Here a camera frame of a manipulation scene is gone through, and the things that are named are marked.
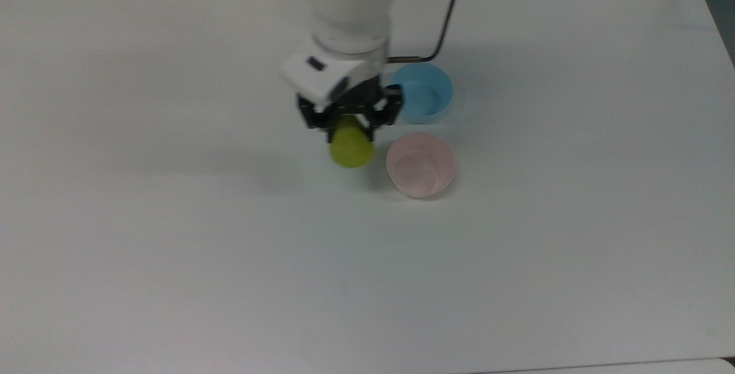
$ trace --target blue bowl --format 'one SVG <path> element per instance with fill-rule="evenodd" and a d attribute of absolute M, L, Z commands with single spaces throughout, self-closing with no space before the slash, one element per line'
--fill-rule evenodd
<path fill-rule="evenodd" d="M 449 76 L 428 63 L 405 65 L 396 71 L 390 83 L 403 88 L 401 118 L 413 124 L 436 122 L 449 108 L 454 95 Z"/>

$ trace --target bowl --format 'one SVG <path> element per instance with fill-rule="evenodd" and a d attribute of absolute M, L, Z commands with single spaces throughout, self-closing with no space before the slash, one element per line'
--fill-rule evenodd
<path fill-rule="evenodd" d="M 452 102 L 454 88 L 449 76 L 429 63 L 408 64 L 393 75 L 391 84 L 399 84 L 404 91 L 401 118 L 413 124 L 427 124 L 439 120 Z"/>
<path fill-rule="evenodd" d="M 454 155 L 429 133 L 402 136 L 388 149 L 388 175 L 401 193 L 422 199 L 444 189 L 454 177 Z"/>

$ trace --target pink bowl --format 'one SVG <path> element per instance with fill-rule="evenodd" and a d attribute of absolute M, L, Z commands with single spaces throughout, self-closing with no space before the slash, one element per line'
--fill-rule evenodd
<path fill-rule="evenodd" d="M 410 198 L 421 199 L 445 188 L 454 176 L 454 155 L 429 133 L 402 136 L 388 150 L 385 165 L 393 184 Z"/>

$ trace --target table surface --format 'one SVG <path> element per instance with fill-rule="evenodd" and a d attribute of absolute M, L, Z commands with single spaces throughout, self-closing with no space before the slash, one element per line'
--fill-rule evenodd
<path fill-rule="evenodd" d="M 541 369 L 533 374 L 735 374 L 722 359 L 672 361 L 671 363 L 622 364 L 603 367 Z"/>
<path fill-rule="evenodd" d="M 447 2 L 396 0 L 393 52 Z M 457 0 L 454 107 L 353 170 L 278 75 L 308 9 L 0 2 L 0 371 L 735 354 L 735 71 L 704 0 Z M 384 172 L 414 131 L 457 157 L 432 201 Z"/>

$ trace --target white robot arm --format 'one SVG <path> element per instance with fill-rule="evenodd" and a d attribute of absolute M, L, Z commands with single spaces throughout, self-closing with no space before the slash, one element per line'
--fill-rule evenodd
<path fill-rule="evenodd" d="M 350 114 L 365 118 L 372 141 L 373 131 L 391 125 L 402 105 L 400 86 L 380 83 L 388 63 L 393 0 L 311 2 L 312 29 L 284 63 L 284 78 L 296 90 L 307 126 L 326 131 L 328 142 L 338 118 Z"/>

